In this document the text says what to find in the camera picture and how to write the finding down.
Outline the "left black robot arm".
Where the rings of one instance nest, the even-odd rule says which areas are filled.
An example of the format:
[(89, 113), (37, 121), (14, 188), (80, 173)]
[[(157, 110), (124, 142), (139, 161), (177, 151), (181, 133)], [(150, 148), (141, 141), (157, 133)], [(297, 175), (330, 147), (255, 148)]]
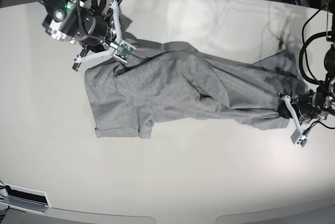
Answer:
[[(309, 22), (319, 13), (325, 19), (326, 30), (305, 37), (305, 30)], [(307, 83), (316, 85), (315, 91), (308, 90), (303, 94), (295, 96), (279, 96), (285, 102), (284, 117), (291, 117), (297, 127), (302, 124), (322, 124), (329, 115), (334, 116), (334, 0), (326, 0), (325, 4), (319, 7), (303, 24), (301, 33), (302, 47), (298, 57), (298, 70)], [(323, 60), (325, 78), (319, 80), (312, 73), (308, 60), (308, 47), (314, 45), (314, 41), (325, 38), (325, 45), (328, 50), (320, 47), (311, 50), (312, 60)]]

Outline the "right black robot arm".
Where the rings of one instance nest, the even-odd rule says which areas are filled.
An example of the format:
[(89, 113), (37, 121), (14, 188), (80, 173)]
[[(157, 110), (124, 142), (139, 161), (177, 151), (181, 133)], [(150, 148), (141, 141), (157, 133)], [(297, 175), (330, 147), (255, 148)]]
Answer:
[(96, 49), (99, 45), (117, 46), (118, 0), (38, 0), (46, 9), (42, 25), (58, 41)]

